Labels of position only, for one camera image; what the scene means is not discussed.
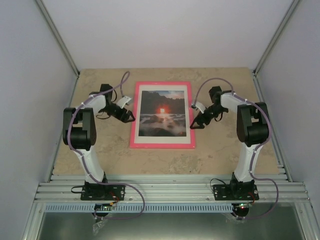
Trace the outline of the sunset landscape photo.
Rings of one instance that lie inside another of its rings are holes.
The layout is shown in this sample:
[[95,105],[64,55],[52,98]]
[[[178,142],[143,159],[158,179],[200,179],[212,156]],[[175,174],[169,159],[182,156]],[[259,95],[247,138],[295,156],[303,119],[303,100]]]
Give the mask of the sunset landscape photo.
[[139,105],[140,137],[186,137],[183,90],[143,90]]

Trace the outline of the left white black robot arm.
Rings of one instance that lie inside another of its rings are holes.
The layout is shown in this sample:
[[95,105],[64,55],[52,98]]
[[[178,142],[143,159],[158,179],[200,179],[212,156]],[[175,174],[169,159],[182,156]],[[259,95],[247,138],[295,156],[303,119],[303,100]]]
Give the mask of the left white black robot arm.
[[81,200],[106,200],[113,193],[105,171],[99,164],[95,150],[97,129],[95,115],[107,113],[123,123],[135,121],[130,110],[125,108],[133,99],[123,95],[118,102],[112,101],[115,88],[102,84],[99,91],[90,93],[88,99],[78,107],[63,110],[62,139],[65,145],[76,154],[85,172],[81,190]]

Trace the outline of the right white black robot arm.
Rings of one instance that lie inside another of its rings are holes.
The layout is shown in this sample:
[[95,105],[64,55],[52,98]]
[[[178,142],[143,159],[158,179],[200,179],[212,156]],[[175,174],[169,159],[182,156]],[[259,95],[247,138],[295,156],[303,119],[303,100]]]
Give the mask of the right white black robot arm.
[[259,153],[270,138],[270,121],[267,105],[264,102],[252,103],[236,93],[223,91],[220,86],[209,90],[211,106],[205,107],[194,101],[191,105],[198,110],[190,128],[204,129],[212,120],[222,119],[224,113],[236,113],[236,135],[241,142],[237,167],[229,183],[211,185],[215,200],[249,201],[259,199],[258,189],[253,177]]

